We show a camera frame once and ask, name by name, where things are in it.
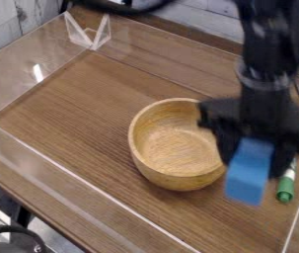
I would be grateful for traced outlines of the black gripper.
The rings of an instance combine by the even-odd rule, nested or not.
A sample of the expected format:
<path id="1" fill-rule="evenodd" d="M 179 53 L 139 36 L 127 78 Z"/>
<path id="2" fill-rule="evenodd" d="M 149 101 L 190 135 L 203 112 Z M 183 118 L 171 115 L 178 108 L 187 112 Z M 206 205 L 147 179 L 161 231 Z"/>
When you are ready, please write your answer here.
<path id="1" fill-rule="evenodd" d="M 198 125 L 215 134 L 223 163 L 230 164 L 245 137 L 270 141 L 277 146 L 269 177 L 279 178 L 299 151 L 299 106 L 289 90 L 245 87 L 239 97 L 205 100 L 198 109 Z"/>

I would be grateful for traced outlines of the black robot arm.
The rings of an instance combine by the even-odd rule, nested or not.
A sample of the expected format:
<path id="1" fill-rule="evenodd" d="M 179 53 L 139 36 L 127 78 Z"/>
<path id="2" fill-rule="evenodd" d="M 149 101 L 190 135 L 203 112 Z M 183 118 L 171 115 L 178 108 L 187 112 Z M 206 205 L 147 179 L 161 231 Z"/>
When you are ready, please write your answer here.
<path id="1" fill-rule="evenodd" d="M 267 176 L 299 154 L 299 0 L 234 0 L 245 40 L 237 76 L 241 96 L 198 103 L 198 125 L 213 131 L 221 158 L 234 161 L 246 137 L 274 145 Z"/>

